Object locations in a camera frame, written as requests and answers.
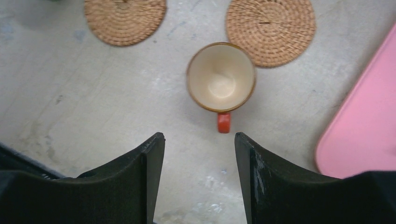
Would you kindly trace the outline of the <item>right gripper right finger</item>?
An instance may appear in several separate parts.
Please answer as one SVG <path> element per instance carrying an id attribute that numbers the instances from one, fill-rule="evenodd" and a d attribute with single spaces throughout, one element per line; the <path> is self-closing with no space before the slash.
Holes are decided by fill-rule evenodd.
<path id="1" fill-rule="evenodd" d="M 234 138 L 249 224 L 393 224 L 396 174 L 368 171 L 338 179 L 274 154 L 242 132 Z"/>

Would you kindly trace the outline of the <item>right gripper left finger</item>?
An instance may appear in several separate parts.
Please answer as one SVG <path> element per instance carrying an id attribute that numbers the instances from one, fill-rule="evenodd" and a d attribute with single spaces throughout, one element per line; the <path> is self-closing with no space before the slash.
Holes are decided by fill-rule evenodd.
<path id="1" fill-rule="evenodd" d="M 137 148 L 76 178 L 0 147 L 3 224 L 152 224 L 165 152 L 155 133 Z"/>

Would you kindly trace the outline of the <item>copper teacup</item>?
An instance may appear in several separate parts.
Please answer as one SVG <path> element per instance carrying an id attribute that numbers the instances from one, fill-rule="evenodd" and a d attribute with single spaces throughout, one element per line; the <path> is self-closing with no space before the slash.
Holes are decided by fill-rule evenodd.
<path id="1" fill-rule="evenodd" d="M 217 114 L 219 133 L 230 132 L 231 112 L 250 99 L 256 81 L 256 67 L 248 52 L 229 42 L 202 47 L 186 69 L 186 88 L 191 99 Z"/>

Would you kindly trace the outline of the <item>woven rattan coaster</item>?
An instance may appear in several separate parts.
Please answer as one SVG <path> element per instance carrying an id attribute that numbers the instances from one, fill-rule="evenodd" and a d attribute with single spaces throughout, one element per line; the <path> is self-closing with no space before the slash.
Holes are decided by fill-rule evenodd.
<path id="1" fill-rule="evenodd" d="M 157 31 L 167 11 L 166 0 L 85 0 L 91 32 L 113 46 L 138 44 Z"/>
<path id="2" fill-rule="evenodd" d="M 226 18 L 228 41 L 243 48 L 259 67 L 277 67 L 311 44 L 316 21 L 309 0 L 233 0 Z"/>

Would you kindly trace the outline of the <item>pink serving tray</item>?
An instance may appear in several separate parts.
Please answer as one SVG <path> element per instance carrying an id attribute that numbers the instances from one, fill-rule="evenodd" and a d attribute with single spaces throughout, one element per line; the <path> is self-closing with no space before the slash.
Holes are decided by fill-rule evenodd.
<path id="1" fill-rule="evenodd" d="M 347 178 L 396 169 L 396 29 L 392 28 L 318 141 L 318 171 Z"/>

